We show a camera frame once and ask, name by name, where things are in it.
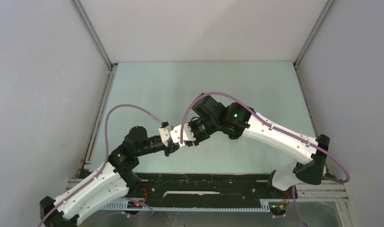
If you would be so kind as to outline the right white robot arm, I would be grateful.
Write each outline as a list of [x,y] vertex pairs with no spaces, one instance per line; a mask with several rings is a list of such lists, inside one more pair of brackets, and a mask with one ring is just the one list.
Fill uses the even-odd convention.
[[222,132],[229,139],[246,137],[264,142],[294,158],[294,161],[280,170],[274,170],[266,185],[269,196],[280,197],[297,183],[320,185],[325,174],[325,161],[329,137],[306,137],[283,127],[248,107],[233,96],[228,106],[216,101],[211,93],[202,93],[187,109],[193,110],[198,118],[180,126],[179,144],[194,142],[196,145]]

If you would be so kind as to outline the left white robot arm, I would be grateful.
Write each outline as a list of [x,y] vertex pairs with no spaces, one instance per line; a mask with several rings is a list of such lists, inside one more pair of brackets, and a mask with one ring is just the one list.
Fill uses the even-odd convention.
[[133,169],[139,165],[140,156],[160,151],[168,156],[185,146],[186,141],[194,140],[188,126],[164,123],[159,134],[152,137],[144,127],[133,127],[95,172],[65,193],[40,201],[39,226],[77,227],[108,203],[127,195],[137,196],[141,179]]

